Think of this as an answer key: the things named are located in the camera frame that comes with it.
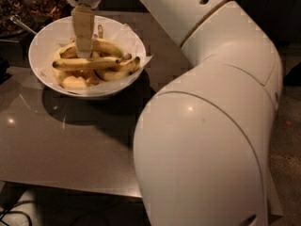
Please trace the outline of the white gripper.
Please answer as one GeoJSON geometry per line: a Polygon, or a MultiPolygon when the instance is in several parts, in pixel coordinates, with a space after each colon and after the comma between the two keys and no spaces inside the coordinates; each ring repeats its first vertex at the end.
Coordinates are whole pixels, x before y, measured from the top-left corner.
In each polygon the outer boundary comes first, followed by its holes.
{"type": "Polygon", "coordinates": [[[72,7],[75,7],[71,12],[71,18],[78,57],[89,58],[91,55],[94,31],[94,13],[91,8],[95,9],[101,1],[102,0],[67,0],[72,7]]]}

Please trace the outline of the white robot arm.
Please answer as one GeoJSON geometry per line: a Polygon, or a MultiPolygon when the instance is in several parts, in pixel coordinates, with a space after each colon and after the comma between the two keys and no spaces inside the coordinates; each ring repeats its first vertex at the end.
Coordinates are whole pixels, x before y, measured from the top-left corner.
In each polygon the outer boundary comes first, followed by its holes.
{"type": "Polygon", "coordinates": [[[140,0],[191,68],[135,128],[151,226],[268,226],[268,153],[282,89],[275,45],[233,0],[140,0]]]}

